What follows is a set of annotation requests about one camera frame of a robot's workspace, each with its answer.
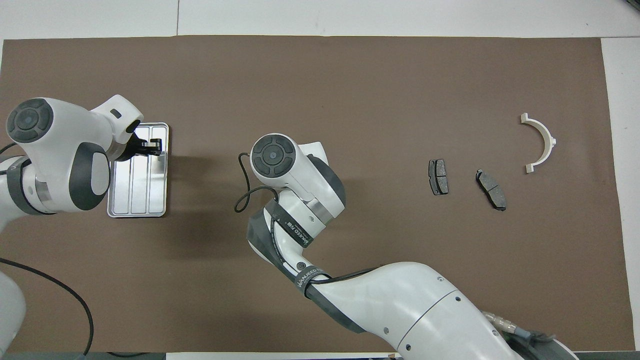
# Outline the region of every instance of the metal tray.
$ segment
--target metal tray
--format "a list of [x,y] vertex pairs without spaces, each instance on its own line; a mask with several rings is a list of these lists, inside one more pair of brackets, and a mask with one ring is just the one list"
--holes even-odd
[[161,217],[166,211],[169,126],[164,122],[142,123],[136,135],[146,140],[162,139],[162,153],[111,162],[107,214],[113,218]]

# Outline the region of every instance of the brown mat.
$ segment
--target brown mat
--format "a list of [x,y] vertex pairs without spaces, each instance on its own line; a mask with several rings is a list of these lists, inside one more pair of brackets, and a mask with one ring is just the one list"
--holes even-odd
[[[0,114],[36,96],[90,109],[122,94],[172,129],[164,218],[112,219],[103,203],[0,235],[2,256],[85,297],[95,351],[391,351],[333,322],[249,248],[247,220],[269,195],[232,211],[244,192],[236,156],[272,131],[322,141],[346,186],[347,209],[305,253],[330,274],[418,261],[478,308],[574,350],[633,349],[599,39],[8,40],[3,53]],[[520,124],[525,111],[558,141],[528,175],[542,139]],[[451,193],[435,197],[437,158]],[[479,168],[507,211],[489,205]],[[71,296],[1,268],[28,302],[12,351],[84,347]]]

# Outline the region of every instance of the circular button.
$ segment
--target circular button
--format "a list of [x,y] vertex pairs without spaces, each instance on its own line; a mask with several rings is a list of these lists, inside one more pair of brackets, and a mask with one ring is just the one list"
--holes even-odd
[[32,109],[25,109],[18,112],[15,117],[15,124],[22,130],[30,130],[38,123],[38,113]]
[[277,145],[267,146],[262,152],[262,159],[269,165],[277,165],[282,161],[282,148]]

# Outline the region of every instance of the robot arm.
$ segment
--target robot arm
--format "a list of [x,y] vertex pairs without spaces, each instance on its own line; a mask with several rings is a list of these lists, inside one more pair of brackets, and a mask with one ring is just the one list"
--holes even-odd
[[159,153],[159,144],[134,134],[143,119],[120,95],[91,111],[46,97],[18,105],[6,129],[26,156],[0,158],[0,231],[24,215],[97,206],[109,187],[109,161]]
[[322,145],[268,134],[250,158],[258,179],[283,189],[251,217],[252,249],[347,329],[383,338],[407,360],[576,359],[564,350],[568,357],[519,355],[460,290],[423,264],[394,263],[332,279],[302,255],[346,205]]

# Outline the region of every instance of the semicircular bracket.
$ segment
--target semicircular bracket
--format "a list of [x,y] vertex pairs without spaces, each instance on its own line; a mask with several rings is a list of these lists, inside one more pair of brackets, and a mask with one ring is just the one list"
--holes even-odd
[[544,126],[540,121],[530,119],[528,113],[524,113],[520,116],[520,122],[522,124],[527,124],[535,127],[542,134],[542,138],[545,140],[545,150],[542,152],[540,159],[538,159],[535,163],[526,164],[525,169],[527,170],[527,174],[533,172],[533,167],[537,167],[538,165],[545,162],[545,160],[551,155],[551,150],[556,146],[556,139],[551,136],[549,129]]

